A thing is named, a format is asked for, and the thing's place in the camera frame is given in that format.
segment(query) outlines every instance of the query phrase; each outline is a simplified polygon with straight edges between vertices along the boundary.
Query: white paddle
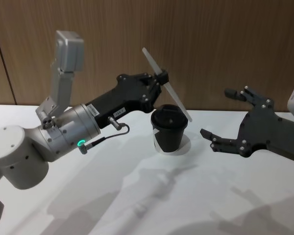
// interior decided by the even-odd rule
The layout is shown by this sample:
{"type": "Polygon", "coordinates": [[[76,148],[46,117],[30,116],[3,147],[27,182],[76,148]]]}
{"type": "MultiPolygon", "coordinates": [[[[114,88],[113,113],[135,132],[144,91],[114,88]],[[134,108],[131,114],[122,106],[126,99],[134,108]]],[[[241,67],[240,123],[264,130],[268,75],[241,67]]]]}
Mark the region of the white paddle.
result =
{"type": "MultiPolygon", "coordinates": [[[[145,57],[147,58],[150,66],[154,70],[155,74],[156,75],[161,74],[162,73],[161,68],[157,65],[156,61],[149,54],[149,52],[147,51],[147,49],[144,47],[142,51],[143,51],[145,57]]],[[[177,96],[177,93],[174,91],[173,87],[171,86],[170,82],[167,82],[166,84],[164,84],[164,87],[167,89],[167,91],[169,92],[169,94],[171,95],[171,97],[174,99],[174,101],[176,102],[176,104],[178,105],[178,107],[182,110],[182,112],[184,113],[184,115],[187,117],[188,121],[193,121],[192,118],[191,118],[191,116],[189,115],[189,113],[185,109],[184,105],[182,104],[181,100],[177,96]]]]}

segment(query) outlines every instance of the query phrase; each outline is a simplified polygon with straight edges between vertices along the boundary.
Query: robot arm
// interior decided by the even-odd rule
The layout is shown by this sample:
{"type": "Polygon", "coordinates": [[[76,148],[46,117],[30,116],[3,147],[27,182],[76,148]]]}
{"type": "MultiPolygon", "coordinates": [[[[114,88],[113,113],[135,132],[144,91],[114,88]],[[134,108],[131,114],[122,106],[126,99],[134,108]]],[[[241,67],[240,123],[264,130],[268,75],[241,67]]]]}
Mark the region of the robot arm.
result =
{"type": "MultiPolygon", "coordinates": [[[[225,96],[253,105],[239,128],[237,139],[224,139],[201,129],[201,135],[211,141],[214,152],[239,154],[249,157],[259,149],[267,149],[294,161],[294,122],[274,112],[274,101],[257,94],[249,87],[243,91],[226,89],[225,96]]],[[[288,107],[294,114],[294,92],[288,107]]]]}
{"type": "Polygon", "coordinates": [[[117,130],[127,126],[117,119],[135,110],[152,112],[161,85],[169,80],[165,71],[154,76],[121,74],[112,90],[63,112],[70,103],[74,72],[82,67],[83,51],[83,40],[76,33],[57,31],[51,95],[36,110],[41,125],[0,129],[0,173],[18,189],[40,183],[48,172],[48,162],[77,147],[85,153],[85,146],[78,143],[93,139],[105,126],[112,124],[117,130]]]}

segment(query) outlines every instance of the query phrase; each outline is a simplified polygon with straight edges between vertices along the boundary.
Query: tabletop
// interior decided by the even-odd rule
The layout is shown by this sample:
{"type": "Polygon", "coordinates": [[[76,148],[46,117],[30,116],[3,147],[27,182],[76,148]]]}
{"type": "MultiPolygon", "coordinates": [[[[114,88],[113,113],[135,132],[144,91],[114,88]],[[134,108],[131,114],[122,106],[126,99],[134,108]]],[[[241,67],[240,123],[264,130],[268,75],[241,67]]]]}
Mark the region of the tabletop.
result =
{"type": "MultiPolygon", "coordinates": [[[[0,127],[39,125],[35,109],[0,105],[0,127]]],[[[132,112],[120,119],[129,134],[50,163],[39,185],[18,190],[2,178],[0,235],[294,235],[294,162],[215,153],[200,129],[235,139],[246,112],[189,112],[171,155],[155,149],[150,114],[132,112]]]]}

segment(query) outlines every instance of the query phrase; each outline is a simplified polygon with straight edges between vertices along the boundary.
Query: black cup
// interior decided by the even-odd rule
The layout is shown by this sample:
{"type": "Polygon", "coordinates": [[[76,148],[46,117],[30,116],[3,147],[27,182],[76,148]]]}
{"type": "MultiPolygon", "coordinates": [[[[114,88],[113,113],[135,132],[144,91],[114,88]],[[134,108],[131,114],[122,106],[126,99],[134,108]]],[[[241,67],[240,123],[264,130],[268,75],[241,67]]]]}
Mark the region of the black cup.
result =
{"type": "Polygon", "coordinates": [[[153,112],[151,124],[155,146],[170,153],[179,148],[188,120],[179,107],[165,104],[153,112]]]}

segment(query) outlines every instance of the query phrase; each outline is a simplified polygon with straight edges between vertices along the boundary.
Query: cup lid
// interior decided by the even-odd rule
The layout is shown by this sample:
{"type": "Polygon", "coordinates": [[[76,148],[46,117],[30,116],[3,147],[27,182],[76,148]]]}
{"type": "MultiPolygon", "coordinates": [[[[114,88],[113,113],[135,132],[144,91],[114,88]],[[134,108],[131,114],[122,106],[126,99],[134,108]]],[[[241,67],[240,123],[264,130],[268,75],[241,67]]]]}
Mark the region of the cup lid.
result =
{"type": "Polygon", "coordinates": [[[153,112],[151,122],[160,128],[184,129],[188,120],[178,106],[165,104],[153,112]]]}

